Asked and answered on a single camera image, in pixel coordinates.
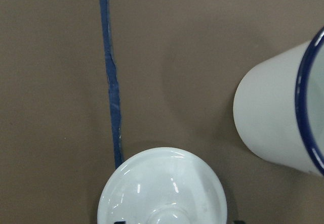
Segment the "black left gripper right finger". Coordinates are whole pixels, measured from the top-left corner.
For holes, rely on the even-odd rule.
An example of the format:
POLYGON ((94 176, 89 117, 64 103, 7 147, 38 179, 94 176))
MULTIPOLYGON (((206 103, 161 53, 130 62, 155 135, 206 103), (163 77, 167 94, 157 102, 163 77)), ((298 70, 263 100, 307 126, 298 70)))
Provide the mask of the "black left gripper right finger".
POLYGON ((246 223, 242 220, 235 220, 233 221, 233 224, 246 224, 246 223))

